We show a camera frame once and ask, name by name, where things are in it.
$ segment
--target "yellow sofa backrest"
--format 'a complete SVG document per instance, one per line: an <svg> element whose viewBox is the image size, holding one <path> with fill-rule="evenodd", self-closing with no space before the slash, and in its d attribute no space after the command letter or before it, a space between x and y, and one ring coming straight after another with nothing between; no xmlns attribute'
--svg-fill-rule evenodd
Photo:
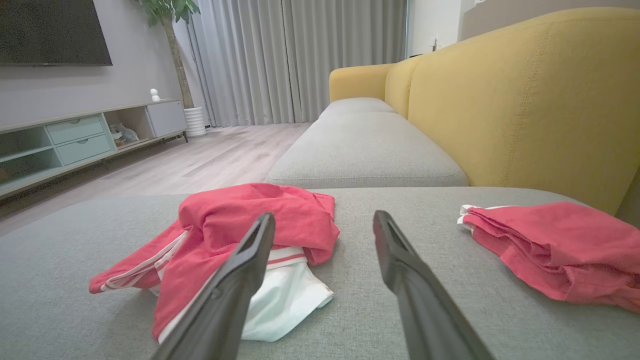
<svg viewBox="0 0 640 360"><path fill-rule="evenodd" d="M615 214L640 167L638 10L551 13L395 64L385 87L472 186Z"/></svg>

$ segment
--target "indoor tree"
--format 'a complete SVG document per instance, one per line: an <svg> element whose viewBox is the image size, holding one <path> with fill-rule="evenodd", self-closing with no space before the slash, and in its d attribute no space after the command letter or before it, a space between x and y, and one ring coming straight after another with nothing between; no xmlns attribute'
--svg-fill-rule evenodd
<svg viewBox="0 0 640 360"><path fill-rule="evenodd" d="M166 38L169 41L169 48L171 49L175 71L178 74L184 108L193 108L193 99L191 98L187 75L184 72L180 47L173 32L173 19L175 19L176 22L184 19L188 24L189 18L194 13L200 13L200 9L193 0L137 0L137 2L144 7L148 16L149 26L154 26L160 22L164 27Z"/></svg>

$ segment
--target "ribbed white pot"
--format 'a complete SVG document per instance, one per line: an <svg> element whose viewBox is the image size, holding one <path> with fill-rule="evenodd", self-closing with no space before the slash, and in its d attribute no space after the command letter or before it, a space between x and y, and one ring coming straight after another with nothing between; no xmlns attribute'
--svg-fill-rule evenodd
<svg viewBox="0 0 640 360"><path fill-rule="evenodd" d="M195 138L207 134L202 107L184 109L184 118L187 120L187 137Z"/></svg>

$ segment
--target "folded red garment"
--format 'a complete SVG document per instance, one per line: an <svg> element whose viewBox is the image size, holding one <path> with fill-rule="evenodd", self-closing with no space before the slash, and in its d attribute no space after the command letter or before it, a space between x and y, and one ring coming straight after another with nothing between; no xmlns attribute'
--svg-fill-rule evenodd
<svg viewBox="0 0 640 360"><path fill-rule="evenodd" d="M529 286L578 304L640 313L640 230L599 210L557 202L464 206L474 239Z"/></svg>
<svg viewBox="0 0 640 360"><path fill-rule="evenodd" d="M340 233L333 223L333 206L330 195L272 184L244 184L196 193L180 205L176 222L111 269L95 276L89 291L136 287L159 292L153 328L158 339L262 213L274 214L274 249L304 250L304 255L275 261L306 256L310 265L318 265L329 260Z"/></svg>

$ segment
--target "television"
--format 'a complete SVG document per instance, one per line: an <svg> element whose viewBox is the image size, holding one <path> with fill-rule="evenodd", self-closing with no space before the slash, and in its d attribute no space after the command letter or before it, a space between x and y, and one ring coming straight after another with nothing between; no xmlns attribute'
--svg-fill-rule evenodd
<svg viewBox="0 0 640 360"><path fill-rule="evenodd" d="M92 0L0 0L0 65L112 65Z"/></svg>

